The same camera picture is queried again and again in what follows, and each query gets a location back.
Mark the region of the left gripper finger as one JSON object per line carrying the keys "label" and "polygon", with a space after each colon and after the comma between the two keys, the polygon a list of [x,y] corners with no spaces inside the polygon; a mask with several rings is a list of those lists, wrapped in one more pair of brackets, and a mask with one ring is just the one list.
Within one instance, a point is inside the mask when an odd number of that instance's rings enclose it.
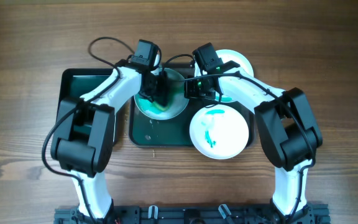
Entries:
{"label": "left gripper finger", "polygon": [[153,96],[148,94],[148,93],[146,93],[146,92],[144,92],[144,91],[140,91],[140,98],[143,99],[143,100],[147,100],[147,101],[149,101],[151,103],[154,102]]}
{"label": "left gripper finger", "polygon": [[168,86],[163,87],[158,94],[158,102],[161,104],[166,104],[169,99],[169,92],[170,92],[170,88]]}

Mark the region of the green yellow sponge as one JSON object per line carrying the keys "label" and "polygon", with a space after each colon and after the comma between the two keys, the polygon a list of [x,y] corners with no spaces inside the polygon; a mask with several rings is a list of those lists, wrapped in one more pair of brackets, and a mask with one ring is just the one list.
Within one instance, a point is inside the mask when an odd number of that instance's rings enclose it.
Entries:
{"label": "green yellow sponge", "polygon": [[170,107],[169,102],[167,102],[166,104],[161,104],[158,101],[153,101],[149,106],[149,110],[153,111],[154,113],[162,113],[168,110],[169,107]]}

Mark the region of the white plate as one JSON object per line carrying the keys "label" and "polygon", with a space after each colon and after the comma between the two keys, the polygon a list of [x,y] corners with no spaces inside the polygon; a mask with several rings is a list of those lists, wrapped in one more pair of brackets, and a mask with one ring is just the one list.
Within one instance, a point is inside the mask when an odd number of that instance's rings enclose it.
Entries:
{"label": "white plate", "polygon": [[[223,63],[232,60],[238,63],[247,72],[248,75],[254,77],[254,70],[252,68],[252,65],[250,64],[248,59],[245,56],[243,56],[241,53],[229,49],[216,50],[216,53],[218,57],[222,59]],[[201,76],[200,68],[197,63],[195,63],[194,67],[195,67],[195,74],[194,74],[195,77]],[[215,92],[214,97],[215,97],[214,98],[215,101],[219,101],[219,93]],[[235,102],[235,100],[233,100],[231,97],[223,95],[221,102],[232,103]]]}
{"label": "white plate", "polygon": [[201,108],[191,119],[189,134],[194,147],[212,159],[235,157],[249,140],[247,121],[226,105]]}
{"label": "white plate", "polygon": [[172,80],[183,80],[184,77],[179,72],[170,68],[165,68],[164,72],[167,73],[169,79],[168,84],[170,88],[169,92],[169,103],[170,107],[168,110],[162,113],[154,113],[149,110],[151,102],[140,98],[139,94],[134,96],[136,107],[140,112],[151,119],[156,120],[168,120],[178,116],[188,105],[189,99],[184,97],[184,83],[183,82],[172,82]]}

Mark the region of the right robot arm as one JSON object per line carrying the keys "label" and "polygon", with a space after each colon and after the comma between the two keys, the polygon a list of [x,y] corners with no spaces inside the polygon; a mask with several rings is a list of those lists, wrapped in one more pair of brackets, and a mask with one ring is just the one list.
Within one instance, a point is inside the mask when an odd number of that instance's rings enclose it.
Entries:
{"label": "right robot arm", "polygon": [[253,115],[262,149],[275,168],[273,208],[286,222],[306,207],[306,175],[316,162],[323,137],[306,95],[298,88],[285,91],[250,75],[228,61],[183,80],[187,98],[207,98],[213,106],[198,110],[190,122],[190,139],[213,159],[230,159],[246,148],[250,128],[240,112],[221,104],[230,97]]}

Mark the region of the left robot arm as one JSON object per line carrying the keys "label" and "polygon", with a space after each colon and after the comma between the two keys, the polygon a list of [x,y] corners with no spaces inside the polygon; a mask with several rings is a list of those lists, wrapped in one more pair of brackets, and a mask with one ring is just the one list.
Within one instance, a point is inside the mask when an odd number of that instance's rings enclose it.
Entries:
{"label": "left robot arm", "polygon": [[116,113],[129,98],[144,91],[153,95],[164,66],[157,62],[121,60],[101,83],[81,96],[60,98],[55,126],[45,138],[52,159],[60,163],[59,175],[75,183],[79,206],[71,221],[118,223],[104,170],[116,133]]}

